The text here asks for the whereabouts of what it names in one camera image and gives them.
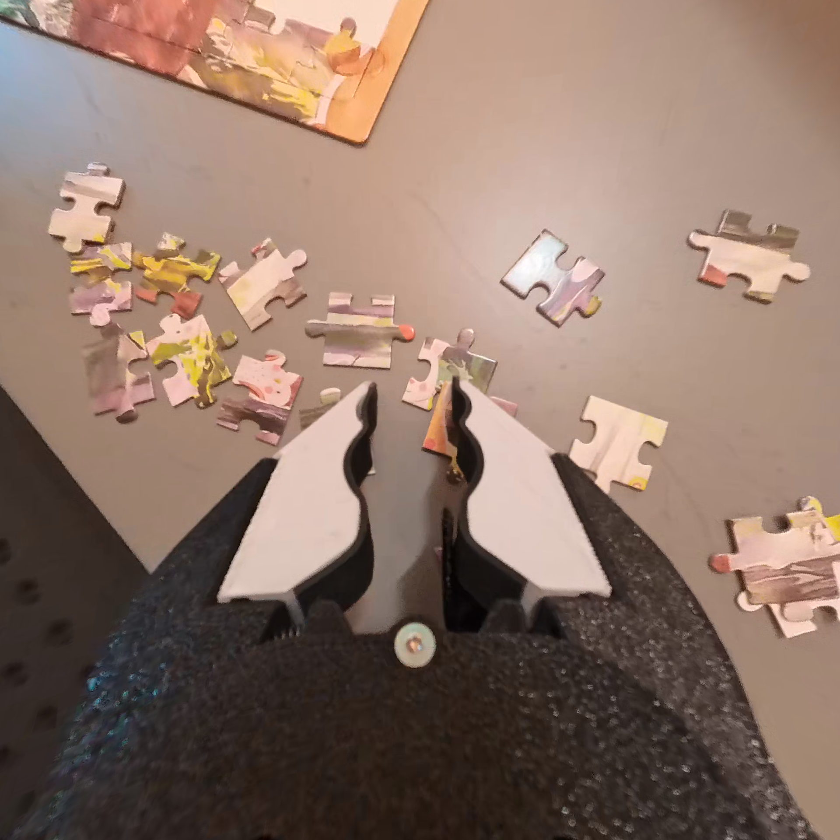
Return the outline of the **jigsaw puzzle frame board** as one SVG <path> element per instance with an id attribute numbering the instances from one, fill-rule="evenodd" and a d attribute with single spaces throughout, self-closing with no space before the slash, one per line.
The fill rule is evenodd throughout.
<path id="1" fill-rule="evenodd" d="M 2 1 L 2 19 L 353 144 L 369 139 L 427 1 Z M 385 54 L 342 99 L 341 20 Z"/>

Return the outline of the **orange yellow puzzle piece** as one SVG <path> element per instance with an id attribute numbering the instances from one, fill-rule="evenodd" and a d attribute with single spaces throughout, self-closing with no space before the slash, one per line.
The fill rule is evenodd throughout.
<path id="1" fill-rule="evenodd" d="M 448 459 L 446 479 L 457 485 L 465 479 L 458 464 L 458 430 L 452 415 L 452 381 L 442 384 L 423 441 L 423 451 Z"/>

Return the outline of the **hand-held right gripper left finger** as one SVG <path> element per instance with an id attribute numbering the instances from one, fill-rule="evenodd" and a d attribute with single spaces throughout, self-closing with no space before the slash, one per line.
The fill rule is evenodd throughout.
<path id="1" fill-rule="evenodd" d="M 361 600 L 375 567 L 363 484 L 377 409 L 365 381 L 276 452 L 217 604 L 275 604 L 302 624 L 321 602 L 345 614 Z"/>

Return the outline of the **acorn print puzzle piece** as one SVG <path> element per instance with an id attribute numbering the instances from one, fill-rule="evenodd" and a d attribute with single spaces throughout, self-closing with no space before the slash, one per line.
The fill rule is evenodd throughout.
<path id="1" fill-rule="evenodd" d="M 376 77 L 385 68 L 384 52 L 357 40 L 356 29 L 354 18 L 343 18 L 338 30 L 322 48 L 329 68 L 339 77 L 339 97 L 342 99 L 353 98 L 365 78 Z"/>

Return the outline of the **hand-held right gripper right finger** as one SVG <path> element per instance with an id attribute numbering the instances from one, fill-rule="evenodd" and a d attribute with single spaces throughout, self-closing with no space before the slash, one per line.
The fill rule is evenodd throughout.
<path id="1" fill-rule="evenodd" d="M 451 408 L 465 488 L 443 517 L 446 629 L 477 633 L 512 611 L 502 625 L 527 632 L 548 625 L 552 607 L 610 606 L 568 459 L 470 383 L 453 383 Z"/>

